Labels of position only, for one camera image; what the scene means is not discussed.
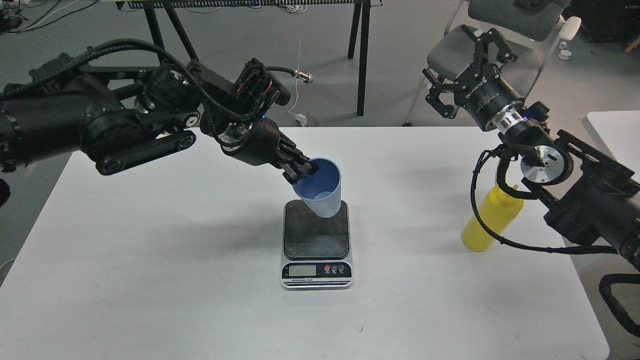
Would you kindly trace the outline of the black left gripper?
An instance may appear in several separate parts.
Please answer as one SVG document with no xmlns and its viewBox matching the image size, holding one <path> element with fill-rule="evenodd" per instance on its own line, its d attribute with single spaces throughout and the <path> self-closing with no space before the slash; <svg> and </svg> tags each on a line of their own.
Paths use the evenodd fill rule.
<svg viewBox="0 0 640 360">
<path fill-rule="evenodd" d="M 281 132 L 278 125 L 270 119 L 254 123 L 253 131 L 243 144 L 234 147 L 221 146 L 221 150 L 228 157 L 250 166 L 270 164 L 277 169 L 283 169 L 282 176 L 292 186 L 314 175 L 320 168 L 297 149 L 295 142 Z"/>
</svg>

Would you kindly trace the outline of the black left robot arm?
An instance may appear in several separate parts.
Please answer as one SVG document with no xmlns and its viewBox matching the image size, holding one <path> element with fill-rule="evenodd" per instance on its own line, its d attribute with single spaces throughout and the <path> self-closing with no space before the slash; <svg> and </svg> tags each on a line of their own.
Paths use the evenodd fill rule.
<svg viewBox="0 0 640 360">
<path fill-rule="evenodd" d="M 319 167 L 266 117 L 291 98 L 274 72 L 312 79 L 250 59 L 231 82 L 139 39 L 62 53 L 1 92 L 1 171 L 81 151 L 110 176 L 187 150 L 198 126 L 228 157 L 274 166 L 295 185 Z"/>
</svg>

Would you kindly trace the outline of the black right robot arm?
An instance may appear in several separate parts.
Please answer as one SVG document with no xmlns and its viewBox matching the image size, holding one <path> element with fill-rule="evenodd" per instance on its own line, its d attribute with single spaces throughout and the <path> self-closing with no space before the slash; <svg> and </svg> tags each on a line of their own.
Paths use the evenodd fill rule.
<svg viewBox="0 0 640 360">
<path fill-rule="evenodd" d="M 639 255 L 639 183 L 634 172 L 573 134 L 559 130 L 551 139 L 541 102 L 526 106 L 524 98 L 504 80 L 498 63 L 517 55 L 497 29 L 487 32 L 461 25 L 473 41 L 473 58 L 450 83 L 423 69 L 430 82 L 426 102 L 442 117 L 452 119 L 464 109 L 483 132 L 499 131 L 502 141 L 478 158 L 471 178 L 471 209 L 480 227 L 501 244 L 563 255 L 617 254 L 634 268 Z M 541 201 L 546 225 L 572 247 L 535 247 L 498 235 L 480 216 L 476 183 L 486 161 L 496 157 L 496 182 L 517 199 Z"/>
</svg>

